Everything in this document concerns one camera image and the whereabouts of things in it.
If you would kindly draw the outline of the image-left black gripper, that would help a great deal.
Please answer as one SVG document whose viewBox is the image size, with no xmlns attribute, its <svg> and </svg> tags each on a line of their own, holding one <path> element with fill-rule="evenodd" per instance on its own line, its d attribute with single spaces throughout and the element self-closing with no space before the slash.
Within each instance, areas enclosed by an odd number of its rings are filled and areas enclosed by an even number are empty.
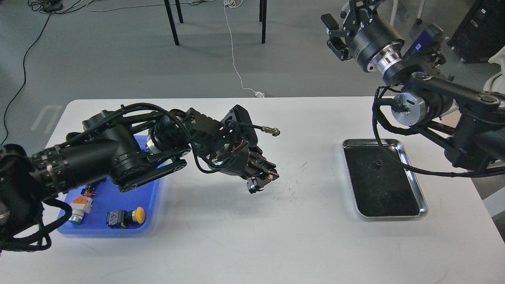
<svg viewBox="0 0 505 284">
<path fill-rule="evenodd" d="M 269 162 L 258 147 L 245 147 L 238 152 L 237 174 L 247 181 L 251 194 L 261 192 L 280 177 L 276 165 Z"/>
</svg>

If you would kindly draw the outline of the image-right black gripper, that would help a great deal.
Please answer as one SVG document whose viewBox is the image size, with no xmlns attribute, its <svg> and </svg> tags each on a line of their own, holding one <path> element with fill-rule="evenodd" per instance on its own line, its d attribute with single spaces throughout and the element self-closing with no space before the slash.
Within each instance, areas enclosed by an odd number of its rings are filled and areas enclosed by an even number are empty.
<svg viewBox="0 0 505 284">
<path fill-rule="evenodd" d="M 377 13 L 382 0 L 350 0 L 346 26 L 331 14 L 320 16 L 329 39 L 327 46 L 341 60 L 355 59 L 364 72 L 386 73 L 402 61 L 404 40 Z"/>
</svg>

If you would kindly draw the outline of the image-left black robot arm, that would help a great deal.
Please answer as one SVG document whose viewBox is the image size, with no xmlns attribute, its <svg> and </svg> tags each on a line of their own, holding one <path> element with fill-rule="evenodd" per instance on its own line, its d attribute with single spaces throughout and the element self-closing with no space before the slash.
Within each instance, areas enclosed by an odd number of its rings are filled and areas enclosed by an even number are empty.
<svg viewBox="0 0 505 284">
<path fill-rule="evenodd" d="M 250 193 L 279 178 L 258 147 L 256 130 L 272 136 L 280 130 L 253 124 L 240 105 L 218 121 L 194 108 L 131 104 L 103 110 L 83 128 L 31 156 L 18 144 L 1 145 L 1 250 L 50 248 L 49 234 L 74 217 L 60 193 L 105 178 L 128 192 L 183 169 L 188 153 L 201 172 L 239 176 Z"/>
</svg>

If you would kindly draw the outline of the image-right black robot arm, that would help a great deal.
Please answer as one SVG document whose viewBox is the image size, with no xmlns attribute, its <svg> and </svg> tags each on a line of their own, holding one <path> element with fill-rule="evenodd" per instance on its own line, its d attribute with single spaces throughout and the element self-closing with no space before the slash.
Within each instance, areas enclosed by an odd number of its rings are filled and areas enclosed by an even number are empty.
<svg viewBox="0 0 505 284">
<path fill-rule="evenodd" d="M 404 40 L 377 9 L 380 0 L 350 0 L 344 22 L 331 14 L 321 15 L 327 29 L 327 46 L 341 60 L 355 59 L 366 73 L 380 71 L 372 104 L 372 129 L 385 151 L 377 125 L 390 133 L 422 135 L 444 150 L 453 167 L 463 173 L 432 172 L 393 158 L 400 167 L 428 176 L 484 178 L 501 176 L 504 167 L 504 94 L 476 91 L 441 77 L 438 67 L 443 30 L 436 24 L 425 28 L 405 54 Z"/>
</svg>

